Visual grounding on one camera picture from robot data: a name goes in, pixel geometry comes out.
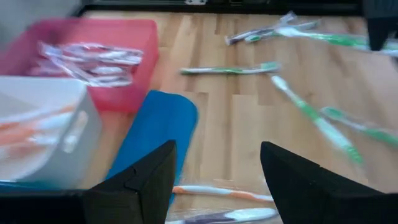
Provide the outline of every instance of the green toothbrush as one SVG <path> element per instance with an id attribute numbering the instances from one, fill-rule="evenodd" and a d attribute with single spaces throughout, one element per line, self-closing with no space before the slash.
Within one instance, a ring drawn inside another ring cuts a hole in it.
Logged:
<path id="1" fill-rule="evenodd" d="M 319 26 L 320 24 L 320 20 L 317 21 L 312 21 L 312 22 L 305 22 L 303 24 L 294 24 L 294 25 L 284 25 L 284 24 L 280 24 L 281 26 L 289 26 L 289 27 L 293 27 L 295 29 L 299 29 L 299 30 L 308 30 L 308 29 L 314 29 L 317 26 Z M 252 43 L 252 42 L 256 42 L 259 41 L 261 39 L 266 39 L 269 37 L 277 37 L 277 36 L 281 36 L 280 34 L 278 34 L 277 32 L 273 31 L 273 30 L 265 30 L 263 32 L 260 32 L 258 34 L 253 34 L 250 35 L 248 37 L 246 37 L 244 39 L 244 41 L 246 43 Z"/>
<path id="2" fill-rule="evenodd" d="M 330 44 L 352 47 L 357 50 L 370 52 L 368 39 L 360 35 L 352 34 L 320 34 L 313 32 L 302 32 L 294 27 L 280 27 L 275 32 L 286 37 L 309 37 L 311 39 L 327 41 Z M 392 57 L 398 57 L 398 42 L 389 40 L 379 52 Z"/>
<path id="3" fill-rule="evenodd" d="M 358 118 L 348 115 L 344 111 L 332 107 L 324 107 L 321 112 L 330 119 L 339 121 L 357 131 L 360 131 L 378 141 L 383 141 L 391 146 L 398 147 L 398 138 L 393 134 L 379 128 L 370 128 L 369 125 L 360 124 Z"/>
<path id="4" fill-rule="evenodd" d="M 277 62 L 265 62 L 262 65 L 251 67 L 251 68 L 221 68 L 221 67 L 209 67 L 209 68 L 181 68 L 181 74 L 194 75 L 201 73 L 228 73 L 228 74 L 255 74 L 262 72 L 277 72 L 280 69 L 280 63 Z"/>
<path id="5" fill-rule="evenodd" d="M 293 103 L 305 114 L 338 149 L 344 151 L 356 164 L 363 165 L 364 161 L 352 143 L 327 120 L 322 118 L 317 110 L 296 95 L 288 86 L 287 82 L 278 75 L 271 77 L 274 85 L 282 90 Z"/>

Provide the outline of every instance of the pink plastic basket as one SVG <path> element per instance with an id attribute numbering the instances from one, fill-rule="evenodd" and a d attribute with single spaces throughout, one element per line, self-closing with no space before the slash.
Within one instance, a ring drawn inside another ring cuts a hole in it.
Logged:
<path id="1" fill-rule="evenodd" d="M 132 73 L 128 86 L 89 87 L 100 111 L 137 111 L 149 88 L 152 71 L 159 56 L 156 23 L 151 20 L 47 19 L 30 26 L 0 55 L 1 75 L 26 75 L 38 57 L 38 42 L 47 44 L 99 43 L 139 49 L 142 62 Z"/>

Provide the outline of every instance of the white storage box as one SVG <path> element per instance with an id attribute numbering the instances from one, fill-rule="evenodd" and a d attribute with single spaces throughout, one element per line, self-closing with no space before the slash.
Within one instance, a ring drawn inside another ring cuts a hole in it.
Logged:
<path id="1" fill-rule="evenodd" d="M 54 144 L 27 156 L 0 160 L 0 180 L 76 187 L 84 178 L 101 134 L 101 120 L 86 85 L 69 78 L 0 76 L 0 104 L 0 120 L 43 108 L 75 105 L 68 114 L 69 122 L 56 133 Z"/>

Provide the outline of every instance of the blue towel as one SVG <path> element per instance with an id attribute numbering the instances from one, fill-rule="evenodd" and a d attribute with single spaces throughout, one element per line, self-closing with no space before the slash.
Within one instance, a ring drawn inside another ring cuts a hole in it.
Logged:
<path id="1" fill-rule="evenodd" d="M 175 183 L 198 119 L 196 106 L 181 95 L 152 90 L 129 130 L 106 178 L 121 172 L 169 139 L 177 143 Z"/>

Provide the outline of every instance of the wooden floor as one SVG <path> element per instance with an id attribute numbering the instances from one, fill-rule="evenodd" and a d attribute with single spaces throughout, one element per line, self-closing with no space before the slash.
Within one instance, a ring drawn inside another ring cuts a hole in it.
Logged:
<path id="1" fill-rule="evenodd" d="M 226 46 L 224 36 L 272 24 L 277 16 L 150 12 L 89 12 L 86 16 L 156 21 L 160 59 L 152 87 L 186 96 L 200 112 L 183 168 L 183 184 L 216 184 L 268 194 L 259 149 L 262 141 L 271 141 L 375 189 L 398 191 L 398 149 L 336 125 L 366 160 L 366 170 L 358 171 L 267 75 L 187 77 L 178 73 L 182 67 L 251 66 L 276 60 L 283 64 L 280 75 L 314 107 L 335 106 L 398 130 L 398 73 L 390 58 L 304 39 L 275 38 Z M 366 31 L 362 19 L 347 17 L 324 17 L 320 29 L 354 34 Z M 103 178 L 129 128 L 126 123 L 132 120 L 132 115 L 103 116 L 104 146 L 98 149 L 85 187 Z M 178 196 L 171 212 L 261 206 L 218 197 Z"/>

